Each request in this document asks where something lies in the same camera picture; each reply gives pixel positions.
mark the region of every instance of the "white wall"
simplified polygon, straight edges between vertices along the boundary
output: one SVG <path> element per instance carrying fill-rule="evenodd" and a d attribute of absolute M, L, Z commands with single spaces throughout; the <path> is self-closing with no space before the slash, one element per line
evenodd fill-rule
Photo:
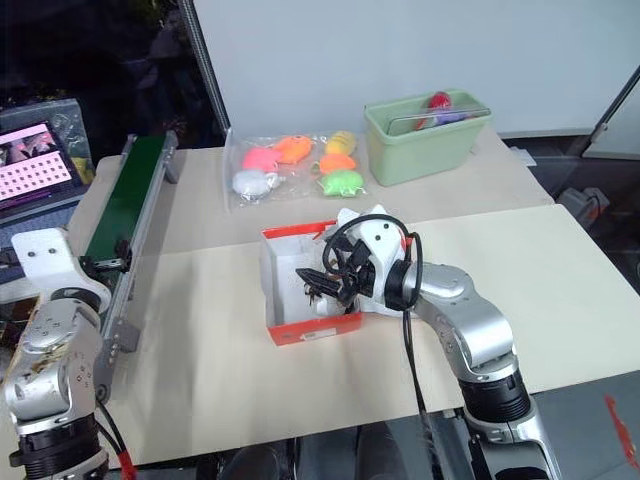
<path fill-rule="evenodd" d="M 370 102 L 467 89 L 506 135 L 589 133 L 640 64 L 637 0 L 195 0 L 231 124 L 362 130 Z"/>

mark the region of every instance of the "floor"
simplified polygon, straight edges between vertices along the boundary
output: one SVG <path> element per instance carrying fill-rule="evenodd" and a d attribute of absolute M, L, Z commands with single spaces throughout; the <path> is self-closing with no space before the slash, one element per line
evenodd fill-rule
<path fill-rule="evenodd" d="M 640 293 L 640 218 L 637 217 L 640 162 L 579 159 L 566 154 L 570 142 L 516 140 L 508 143 L 529 149 L 538 163 L 531 167 L 533 175 L 554 198 L 567 187 L 597 186 L 607 195 L 612 208 L 589 233 Z M 560 368 L 562 359 L 550 359 L 550 362 Z M 615 402 L 613 412 L 607 398 Z M 622 422 L 631 442 L 640 442 L 640 372 L 544 392 L 536 395 L 536 399 L 565 479 L 637 480 L 640 477 L 640 467 L 633 466 L 633 447 L 625 447 L 616 429 L 616 422 Z M 398 419 L 388 425 L 400 446 L 408 478 L 432 478 L 417 418 Z M 300 451 L 300 459 L 306 463 L 298 478 L 351 480 L 355 470 L 356 435 L 356 429 L 344 429 L 308 437 Z M 215 478 L 219 463 L 231 456 L 215 454 L 204 459 L 168 462 L 142 470 L 139 478 Z M 119 477 L 112 472 L 109 478 Z"/>

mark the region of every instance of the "green plastic bin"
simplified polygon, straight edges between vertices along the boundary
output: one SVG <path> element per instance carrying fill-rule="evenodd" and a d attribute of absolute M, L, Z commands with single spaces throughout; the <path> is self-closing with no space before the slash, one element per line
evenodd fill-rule
<path fill-rule="evenodd" d="M 446 92 L 454 108 L 486 108 L 463 90 Z M 485 115 L 418 131 L 408 126 L 406 133 L 387 133 L 392 119 L 424 111 L 427 99 L 434 93 L 365 105 L 369 168 L 380 185 L 388 187 L 460 166 L 491 118 Z"/>

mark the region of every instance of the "red object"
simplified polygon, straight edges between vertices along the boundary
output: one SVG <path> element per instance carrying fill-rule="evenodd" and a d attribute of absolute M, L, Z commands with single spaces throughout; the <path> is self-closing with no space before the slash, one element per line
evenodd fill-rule
<path fill-rule="evenodd" d="M 321 235 L 328 226 L 335 225 L 336 221 L 307 223 L 303 225 L 290 225 L 286 227 L 269 228 L 262 232 L 265 239 L 288 237 L 294 235 L 317 234 Z M 348 313 L 333 317 L 314 318 L 303 322 L 290 323 L 286 325 L 267 325 L 267 330 L 278 345 L 289 345 L 314 338 L 321 338 L 330 335 L 340 335 L 342 333 L 358 330 L 362 325 L 362 312 Z"/>
<path fill-rule="evenodd" d="M 609 415 L 611 415 L 613 424 L 616 427 L 616 432 L 618 432 L 618 439 L 622 444 L 622 450 L 624 451 L 624 456 L 626 457 L 629 465 L 631 465 L 636 470 L 640 471 L 640 464 L 638 464 L 638 460 L 636 460 L 636 447 L 633 445 L 633 440 L 631 440 L 631 434 L 629 433 L 629 429 L 622 422 L 622 420 L 620 420 L 620 417 L 618 417 L 618 414 L 616 413 L 616 401 L 613 399 L 611 395 L 605 395 L 604 399 L 605 399 L 605 402 L 607 402 Z"/>
<path fill-rule="evenodd" d="M 447 92 L 436 92 L 427 102 L 425 108 L 441 108 L 447 109 L 451 108 L 451 97 Z M 416 122 L 414 130 L 421 130 L 424 128 L 425 123 L 427 123 L 427 119 L 423 118 L 422 120 L 418 120 Z"/>
<path fill-rule="evenodd" d="M 136 480 L 136 467 L 133 466 L 129 452 L 125 450 L 120 453 L 118 455 L 118 460 L 120 461 L 120 467 L 122 467 L 122 480 Z"/>

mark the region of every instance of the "green plush toy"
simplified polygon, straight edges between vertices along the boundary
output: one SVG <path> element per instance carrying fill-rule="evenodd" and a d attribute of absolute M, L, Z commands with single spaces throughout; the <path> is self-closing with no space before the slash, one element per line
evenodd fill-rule
<path fill-rule="evenodd" d="M 320 179 L 327 196 L 355 197 L 362 190 L 362 175 L 353 170 L 334 170 Z"/>

